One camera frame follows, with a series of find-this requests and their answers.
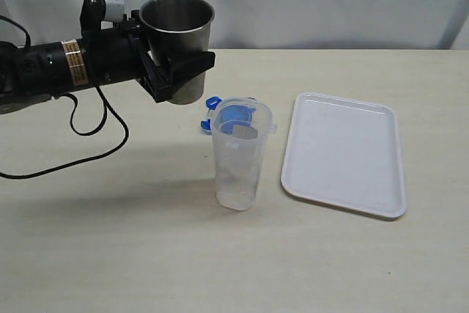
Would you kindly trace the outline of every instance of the plastic measuring cup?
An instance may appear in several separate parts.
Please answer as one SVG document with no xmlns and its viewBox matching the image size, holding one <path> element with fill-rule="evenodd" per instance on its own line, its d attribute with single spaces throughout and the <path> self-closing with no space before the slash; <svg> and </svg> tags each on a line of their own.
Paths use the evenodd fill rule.
<svg viewBox="0 0 469 313">
<path fill-rule="evenodd" d="M 272 112 L 251 98 L 223 100 L 210 117 L 218 202 L 247 210 L 256 201 L 267 135 L 275 132 Z"/>
</svg>

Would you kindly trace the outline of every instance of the plastic tray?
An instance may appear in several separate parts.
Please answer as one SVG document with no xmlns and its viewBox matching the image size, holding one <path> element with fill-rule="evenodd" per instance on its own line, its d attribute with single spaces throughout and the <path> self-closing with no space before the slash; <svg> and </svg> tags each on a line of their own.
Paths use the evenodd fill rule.
<svg viewBox="0 0 469 313">
<path fill-rule="evenodd" d="M 407 198 L 395 114 L 380 104 L 298 95 L 281 183 L 301 199 L 400 217 Z"/>
</svg>

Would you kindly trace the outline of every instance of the black cable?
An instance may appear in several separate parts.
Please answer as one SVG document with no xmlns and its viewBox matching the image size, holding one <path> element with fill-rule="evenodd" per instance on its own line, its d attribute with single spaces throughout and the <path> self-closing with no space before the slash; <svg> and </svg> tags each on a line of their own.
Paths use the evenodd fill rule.
<svg viewBox="0 0 469 313">
<path fill-rule="evenodd" d="M 22 30 L 26 34 L 26 44 L 23 47 L 23 52 L 26 53 L 29 50 L 29 48 L 31 47 L 31 38 L 29 36 L 29 33 L 22 27 L 22 25 L 14 22 L 13 20 L 10 20 L 9 18 L 6 18 L 3 15 L 0 15 L 0 20 L 6 21 L 8 23 L 11 23 L 14 26 L 17 26 L 20 30 Z M 0 177 L 3 177 L 5 179 L 10 179 L 10 180 L 26 180 L 26 179 L 31 179 L 33 177 L 43 176 L 43 175 L 46 175 L 46 174 L 50 174 L 52 172 L 57 172 L 59 170 L 70 168 L 71 166 L 75 166 L 75 165 L 87 163 L 89 161 L 96 161 L 98 159 L 105 158 L 105 157 L 113 154 L 114 152 L 117 152 L 118 150 L 120 150 L 124 146 L 124 144 L 127 143 L 128 139 L 129 139 L 129 135 L 130 135 L 129 134 L 129 127 L 127 126 L 127 124 L 125 123 L 123 118 L 121 118 L 121 116 L 118 115 L 118 113 L 116 113 L 116 111 L 114 110 L 114 108 L 109 103 L 108 99 L 104 95 L 101 88 L 97 85 L 97 80 L 95 79 L 95 74 L 93 73 L 93 70 L 92 70 L 91 67 L 89 67 L 89 71 L 90 71 L 91 79 L 92 79 L 92 82 L 95 86 L 95 89 L 96 89 L 97 93 L 99 94 L 101 100 L 103 101 L 103 108 L 104 108 L 103 118 L 101 119 L 100 124 L 94 130 L 91 130 L 90 132 L 87 132 L 87 133 L 78 132 L 75 129 L 74 125 L 73 125 L 73 117 L 74 117 L 75 111 L 78 107 L 78 98 L 74 95 L 66 93 L 62 96 L 68 97 L 69 99 L 71 99 L 74 102 L 74 108 L 73 108 L 72 114 L 70 116 L 70 126 L 71 126 L 71 128 L 73 129 L 73 131 L 75 133 L 77 133 L 80 136 L 94 135 L 94 134 L 96 134 L 97 132 L 99 132 L 100 130 L 103 129 L 103 126 L 105 125 L 106 120 L 107 120 L 107 110 L 109 110 L 111 112 L 111 114 L 116 118 L 116 120 L 124 128 L 124 139 L 117 146 L 115 146 L 113 149 L 109 150 L 108 152 L 104 152 L 102 154 L 99 154 L 99 155 L 94 155 L 92 157 L 78 159 L 77 161 L 71 161 L 71 162 L 66 163 L 66 164 L 62 164 L 62 165 L 59 165 L 59 166 L 55 166 L 53 168 L 45 169 L 45 170 L 42 170 L 40 172 L 34 172 L 34 173 L 31 173 L 31 174 L 12 175 L 12 174 L 5 174 L 3 172 L 0 172 Z"/>
</svg>

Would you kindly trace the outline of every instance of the stainless steel cup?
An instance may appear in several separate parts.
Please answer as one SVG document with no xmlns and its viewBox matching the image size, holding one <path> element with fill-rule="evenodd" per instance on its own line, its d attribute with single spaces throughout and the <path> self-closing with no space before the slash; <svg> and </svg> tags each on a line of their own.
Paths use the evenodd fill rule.
<svg viewBox="0 0 469 313">
<path fill-rule="evenodd" d="M 205 0 L 150 0 L 143 4 L 139 15 L 156 62 L 165 52 L 190 53 L 208 49 L 215 10 Z M 170 102 L 195 102 L 204 94 L 204 81 L 205 73 L 196 76 L 179 89 Z"/>
</svg>

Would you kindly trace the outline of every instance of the white table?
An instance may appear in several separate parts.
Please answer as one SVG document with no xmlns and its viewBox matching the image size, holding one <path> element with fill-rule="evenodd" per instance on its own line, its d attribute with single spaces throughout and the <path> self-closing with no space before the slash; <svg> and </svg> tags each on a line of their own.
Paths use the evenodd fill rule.
<svg viewBox="0 0 469 313">
<path fill-rule="evenodd" d="M 273 110 L 259 201 L 214 196 L 204 100 L 155 105 L 137 83 L 105 88 L 130 126 L 105 160 L 0 180 L 0 312 L 469 312 L 469 51 L 217 51 L 204 97 Z M 408 211 L 394 222 L 295 201 L 279 177 L 303 91 L 398 114 Z M 79 94 L 77 125 L 101 114 Z M 73 135 L 60 99 L 1 118 L 1 170 L 102 152 L 115 122 Z"/>
</svg>

